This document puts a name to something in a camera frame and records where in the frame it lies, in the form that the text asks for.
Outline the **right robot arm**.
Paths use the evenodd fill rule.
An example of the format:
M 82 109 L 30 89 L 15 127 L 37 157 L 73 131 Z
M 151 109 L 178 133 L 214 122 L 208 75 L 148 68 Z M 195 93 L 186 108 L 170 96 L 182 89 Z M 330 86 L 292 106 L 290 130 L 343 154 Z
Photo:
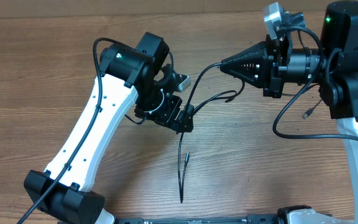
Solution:
M 293 46 L 292 33 L 308 33 L 302 13 L 291 14 L 278 3 L 264 9 L 266 39 L 224 59 L 223 73 L 260 88 L 264 96 L 280 98 L 286 83 L 315 83 L 329 107 L 342 139 L 349 164 L 354 198 L 354 223 L 358 223 L 358 1 L 328 4 L 315 49 Z

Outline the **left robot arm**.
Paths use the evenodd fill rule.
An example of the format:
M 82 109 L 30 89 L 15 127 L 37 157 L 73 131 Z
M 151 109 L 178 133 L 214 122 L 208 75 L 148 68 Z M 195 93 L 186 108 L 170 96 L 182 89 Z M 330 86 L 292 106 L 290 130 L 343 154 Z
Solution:
M 116 223 L 105 210 L 105 199 L 93 192 L 101 159 L 129 109 L 175 131 L 193 129 L 191 105 L 179 93 L 189 77 L 176 73 L 165 59 L 171 55 L 163 38 L 145 33 L 136 47 L 110 40 L 94 54 L 96 79 L 89 100 L 73 131 L 45 170 L 27 174 L 24 188 L 33 210 L 62 223 Z

